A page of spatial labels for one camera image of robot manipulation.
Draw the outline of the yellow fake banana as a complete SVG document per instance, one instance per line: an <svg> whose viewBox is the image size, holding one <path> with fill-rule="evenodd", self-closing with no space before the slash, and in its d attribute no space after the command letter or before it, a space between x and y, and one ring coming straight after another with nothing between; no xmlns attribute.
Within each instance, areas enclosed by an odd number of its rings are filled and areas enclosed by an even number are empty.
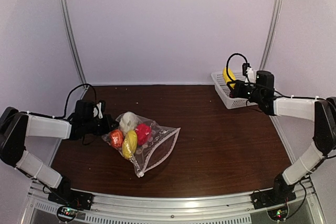
<svg viewBox="0 0 336 224"><path fill-rule="evenodd" d="M233 72L228 67L225 67L223 70L223 78L225 83L227 83L228 81L236 81Z"/></svg>

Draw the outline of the orange fake fruit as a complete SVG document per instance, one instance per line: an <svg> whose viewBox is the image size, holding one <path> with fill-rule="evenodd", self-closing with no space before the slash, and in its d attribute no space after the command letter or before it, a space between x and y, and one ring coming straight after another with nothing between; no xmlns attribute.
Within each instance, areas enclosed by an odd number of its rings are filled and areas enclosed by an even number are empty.
<svg viewBox="0 0 336 224"><path fill-rule="evenodd" d="M109 133L110 144L114 148L121 148L123 144L123 133L120 130L114 130Z"/></svg>

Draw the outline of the clear zip top bag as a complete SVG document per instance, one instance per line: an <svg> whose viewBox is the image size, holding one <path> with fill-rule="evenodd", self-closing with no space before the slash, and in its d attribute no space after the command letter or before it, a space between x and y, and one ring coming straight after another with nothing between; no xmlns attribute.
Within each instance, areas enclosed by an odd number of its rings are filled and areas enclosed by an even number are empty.
<svg viewBox="0 0 336 224"><path fill-rule="evenodd" d="M133 164L138 178L170 156L181 130L161 126L155 120L133 112L119 115L117 122L119 126L103 135L102 139Z"/></svg>

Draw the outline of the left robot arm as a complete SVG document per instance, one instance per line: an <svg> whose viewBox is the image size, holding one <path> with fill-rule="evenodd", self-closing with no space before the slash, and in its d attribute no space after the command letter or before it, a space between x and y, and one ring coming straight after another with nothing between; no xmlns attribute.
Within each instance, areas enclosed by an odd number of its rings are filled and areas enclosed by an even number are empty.
<svg viewBox="0 0 336 224"><path fill-rule="evenodd" d="M1 116L1 160L48 186L64 205L71 205L75 192L62 185L63 175L30 153L25 146L28 137L48 137L79 140L88 134L103 136L115 130L119 123L104 112L106 103L78 100L68 119L20 112L7 107Z"/></svg>

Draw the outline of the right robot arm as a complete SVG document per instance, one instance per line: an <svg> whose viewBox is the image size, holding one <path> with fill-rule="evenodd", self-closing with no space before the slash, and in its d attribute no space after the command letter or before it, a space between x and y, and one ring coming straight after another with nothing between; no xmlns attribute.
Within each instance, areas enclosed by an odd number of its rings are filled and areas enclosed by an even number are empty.
<svg viewBox="0 0 336 224"><path fill-rule="evenodd" d="M308 149L274 180L269 192L272 203L279 204L302 178L314 172L335 150L335 98L285 96L274 88L274 75L269 71L247 68L245 80L238 80L225 68L224 80L234 98L255 103L269 116L290 117L313 122L314 133Z"/></svg>

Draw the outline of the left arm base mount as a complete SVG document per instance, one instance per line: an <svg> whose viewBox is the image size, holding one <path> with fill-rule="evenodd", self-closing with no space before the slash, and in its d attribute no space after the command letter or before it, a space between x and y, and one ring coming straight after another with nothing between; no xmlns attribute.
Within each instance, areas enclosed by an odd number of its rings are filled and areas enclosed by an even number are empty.
<svg viewBox="0 0 336 224"><path fill-rule="evenodd" d="M93 202L93 194L78 190L48 188L48 200L59 205L69 206L78 210L90 210Z"/></svg>

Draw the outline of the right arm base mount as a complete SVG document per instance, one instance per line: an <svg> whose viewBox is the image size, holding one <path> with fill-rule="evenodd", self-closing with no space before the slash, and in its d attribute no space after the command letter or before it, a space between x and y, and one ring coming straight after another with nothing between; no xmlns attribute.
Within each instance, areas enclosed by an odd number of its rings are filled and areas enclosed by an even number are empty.
<svg viewBox="0 0 336 224"><path fill-rule="evenodd" d="M264 191L254 190L250 195L251 201L254 205L254 209L270 208L277 205L284 205L289 201L296 199L296 194L290 192L285 196L276 196L273 189L267 189Z"/></svg>

